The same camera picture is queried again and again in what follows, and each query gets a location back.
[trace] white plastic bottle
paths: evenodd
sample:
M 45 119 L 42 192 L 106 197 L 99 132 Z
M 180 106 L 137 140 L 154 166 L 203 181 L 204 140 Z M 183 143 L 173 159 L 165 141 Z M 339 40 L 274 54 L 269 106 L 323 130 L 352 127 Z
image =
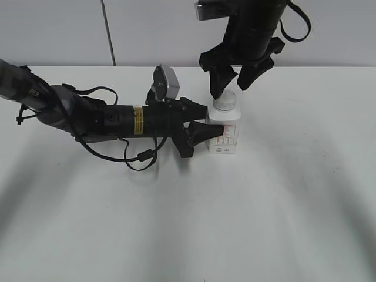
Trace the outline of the white plastic bottle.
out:
M 224 133 L 221 137 L 210 139 L 207 142 L 210 153 L 235 153 L 240 118 L 240 106 L 233 91 L 225 90 L 219 99 L 213 100 L 213 104 L 208 107 L 207 123 L 223 125 Z

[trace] white table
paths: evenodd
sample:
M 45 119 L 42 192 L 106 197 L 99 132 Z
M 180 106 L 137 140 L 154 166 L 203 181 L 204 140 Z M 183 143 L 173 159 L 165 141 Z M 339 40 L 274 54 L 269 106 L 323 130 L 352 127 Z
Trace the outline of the white table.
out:
M 153 72 L 32 70 L 126 105 L 143 104 Z M 180 96 L 206 103 L 208 75 L 175 70 Z M 201 144 L 181 160 L 168 141 L 143 173 L 37 120 L 17 126 L 19 106 L 0 100 L 0 281 L 373 281 L 375 81 L 375 68 L 275 68 L 242 98 L 236 155 Z

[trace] white wall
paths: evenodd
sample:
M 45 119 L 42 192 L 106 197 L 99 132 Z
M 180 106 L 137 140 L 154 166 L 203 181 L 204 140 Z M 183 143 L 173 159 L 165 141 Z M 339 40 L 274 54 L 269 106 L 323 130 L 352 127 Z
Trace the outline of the white wall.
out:
M 195 0 L 105 0 L 118 65 L 193 66 L 220 43 L 226 19 L 196 20 Z M 376 1 L 295 0 L 313 33 L 288 43 L 283 66 L 376 66 Z M 298 37 L 305 23 L 289 9 L 286 29 Z M 34 65 L 111 65 L 100 0 L 2 0 L 0 58 Z
M 98 0 L 0 0 L 0 58 L 30 65 L 111 65 Z

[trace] warning label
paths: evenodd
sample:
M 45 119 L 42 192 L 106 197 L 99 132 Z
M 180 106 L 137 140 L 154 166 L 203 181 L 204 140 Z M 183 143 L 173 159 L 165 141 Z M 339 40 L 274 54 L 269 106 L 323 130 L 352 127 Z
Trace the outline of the warning label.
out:
M 133 107 L 135 111 L 135 135 L 143 134 L 143 108 L 141 106 Z

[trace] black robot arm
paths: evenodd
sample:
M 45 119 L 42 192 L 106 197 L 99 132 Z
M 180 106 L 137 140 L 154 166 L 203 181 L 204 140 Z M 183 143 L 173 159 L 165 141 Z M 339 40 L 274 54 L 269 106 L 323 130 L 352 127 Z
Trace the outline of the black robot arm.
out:
M 147 95 L 147 106 L 108 106 L 104 101 L 87 96 L 94 90 L 77 91 L 71 85 L 48 85 L 30 72 L 0 60 L 0 96 L 22 104 L 23 110 L 35 112 L 32 117 L 42 123 L 72 134 L 76 141 L 94 155 L 114 162 L 134 162 L 155 159 L 161 145 L 142 152 L 137 158 L 114 159 L 94 152 L 87 143 L 126 138 L 168 137 L 176 145 L 180 156 L 193 156 L 194 147 L 223 134 L 224 127 L 197 122 L 204 120 L 207 107 L 187 98 L 176 100 L 179 83 L 173 69 L 158 66 L 153 74 L 153 85 Z M 25 118 L 17 118 L 21 123 Z M 190 122 L 188 128 L 184 123 Z
M 286 34 L 281 21 L 286 6 L 307 23 L 305 37 L 295 39 Z M 291 42 L 305 40 L 311 31 L 309 17 L 291 0 L 199 0 L 196 11 L 201 21 L 229 17 L 222 43 L 200 58 L 200 66 L 210 73 L 210 93 L 215 99 L 237 76 L 232 66 L 242 66 L 237 80 L 242 90 L 274 66 L 270 56 L 281 53 L 285 45 L 280 38 L 273 38 L 279 22 L 282 34 Z

